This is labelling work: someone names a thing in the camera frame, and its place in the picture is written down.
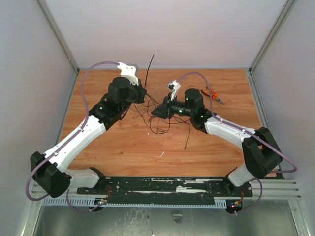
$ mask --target white robotic arm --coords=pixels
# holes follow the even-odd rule
[[[121,62],[117,67],[121,76],[109,84],[105,99],[89,111],[89,116],[60,143],[43,154],[35,152],[31,156],[32,171],[41,165],[33,179],[52,197],[60,196],[67,189],[93,188],[97,184],[99,171],[69,170],[68,166],[89,143],[121,120],[132,103],[144,102],[146,90],[136,76],[138,67]]]
[[[279,147],[270,131],[264,127],[255,130],[246,128],[210,112],[205,108],[203,97],[196,88],[185,91],[185,101],[177,100],[180,87],[177,81],[168,84],[171,93],[164,98],[161,105],[152,111],[152,115],[171,119],[173,115],[188,116],[194,128],[204,133],[217,135],[243,150],[245,163],[230,172],[225,180],[231,188],[239,187],[254,178],[264,178],[283,159],[275,152],[265,147],[252,137],[258,136],[261,140],[279,150]]]

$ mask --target gray wall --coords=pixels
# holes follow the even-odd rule
[[[315,225],[315,1],[299,0],[254,72],[272,132]]]
[[[286,0],[46,0],[80,68],[249,67]]]
[[[37,1],[1,1],[0,32],[0,229],[13,236],[30,155],[55,143],[75,73]]]

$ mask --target wooden table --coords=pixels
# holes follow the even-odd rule
[[[147,81],[148,93],[158,102],[162,102],[169,93],[167,83],[191,71],[202,73],[225,103],[221,105],[217,101],[213,102],[214,111],[221,117],[246,127],[261,126],[244,70],[152,69]],[[62,138],[84,118],[80,94],[84,73],[85,70],[79,73]],[[139,71],[138,77],[142,84],[145,74],[146,70]],[[93,70],[89,73],[84,83],[89,109],[107,93],[108,84],[119,75],[119,70]],[[188,76],[181,81],[178,99],[184,100],[185,90],[192,87],[204,89],[205,83],[196,75]],[[209,108],[208,97],[204,97],[204,102]],[[136,106],[138,109],[144,108],[142,105]],[[187,148],[184,150],[189,132],[187,124],[171,124],[169,132],[157,135],[137,116],[136,111],[129,110],[122,121],[89,144],[69,168],[96,167],[106,176],[224,176],[244,162],[243,152],[238,147],[217,136],[197,131],[192,125]],[[148,121],[149,115],[144,114],[144,118]],[[160,121],[158,126],[166,130],[168,123]]]

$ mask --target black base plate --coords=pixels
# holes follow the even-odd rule
[[[215,203],[214,197],[239,199],[241,190],[245,197],[251,197],[249,187],[245,183],[229,195],[221,177],[102,176],[95,188],[78,188],[77,193],[106,195],[107,189],[112,189],[108,203],[117,204],[210,205]]]

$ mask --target orange-handled pliers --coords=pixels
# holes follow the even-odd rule
[[[207,97],[210,97],[209,90],[208,90],[208,86],[206,87],[206,90],[202,90],[201,92],[202,92],[204,95],[206,95]],[[222,105],[224,105],[224,103],[222,102],[222,100],[219,99],[218,95],[213,91],[213,89],[211,89],[211,93],[212,93],[212,100],[217,100],[219,103],[221,103]]]

